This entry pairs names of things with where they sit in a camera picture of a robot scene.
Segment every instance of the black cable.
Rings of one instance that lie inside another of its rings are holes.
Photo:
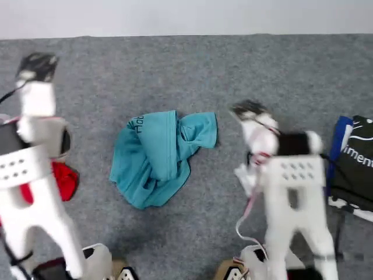
[[[16,266],[19,269],[19,271],[23,274],[23,276],[24,276],[24,278],[26,280],[32,280],[31,276],[27,273],[27,271],[25,270],[25,268],[23,266],[21,266],[21,264],[20,264],[22,261],[30,258],[32,256],[32,252],[30,254],[28,254],[27,256],[25,256],[24,258],[22,258],[21,260],[18,260],[14,256],[12,250],[9,248],[9,246],[6,243],[5,238],[4,238],[4,236],[3,236],[3,234],[1,232],[0,232],[0,239],[1,239],[2,243],[3,243],[5,252],[6,252],[6,254],[8,255],[8,257],[10,259],[10,265],[13,266],[13,267]]]
[[[11,97],[13,94],[15,94],[17,92],[17,90],[20,90],[21,88],[23,88],[29,81],[26,80],[21,86],[11,90],[10,92],[4,94],[1,98],[0,98],[0,104],[3,103],[6,99],[8,99],[9,97]]]
[[[350,191],[353,191],[354,190],[354,184],[351,182],[351,180],[348,178],[348,176],[345,174],[345,172],[342,170],[342,168],[339,166],[339,164],[336,163],[334,160],[332,160],[329,156],[327,156],[325,154],[320,154],[320,157],[323,158],[323,159],[326,159],[329,163],[334,165],[336,170],[339,172],[339,174],[342,176],[342,178],[349,185]],[[345,221],[346,221],[346,211],[341,209],[340,212],[339,212],[339,220],[338,220],[338,223],[337,223],[337,231],[336,231],[336,235],[335,235],[335,238],[334,238],[334,250],[335,250],[335,255],[336,255],[337,260],[344,260],[344,254],[339,251],[339,247],[340,247],[340,239],[341,239],[341,235],[342,235],[342,229],[343,229]]]

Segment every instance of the hole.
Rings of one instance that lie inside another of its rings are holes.
[[[299,192],[293,188],[287,189],[287,199],[289,201],[289,205],[292,209],[297,210],[299,209]]]
[[[259,259],[259,261],[261,261],[262,263],[264,263],[264,260],[265,260],[265,255],[264,255],[264,252],[261,250],[261,249],[256,249],[254,251],[256,257]]]

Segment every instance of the perforated plastic panel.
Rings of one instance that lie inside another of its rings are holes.
[[[51,172],[51,163],[42,146],[0,156],[0,188],[29,183]]]

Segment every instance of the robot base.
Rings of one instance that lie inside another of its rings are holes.
[[[233,260],[223,261],[215,274],[214,280],[240,280],[246,269],[249,269],[246,279],[267,280],[268,267],[258,245],[245,247],[241,252],[240,259],[244,262],[244,266]],[[287,253],[285,262],[288,270],[305,268],[304,264],[292,251]]]

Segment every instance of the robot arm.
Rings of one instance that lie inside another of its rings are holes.
[[[45,117],[55,114],[55,96],[52,79],[58,59],[54,54],[33,53],[22,59],[16,76],[20,87],[22,113],[17,122],[18,134],[27,143],[45,142],[48,131]]]

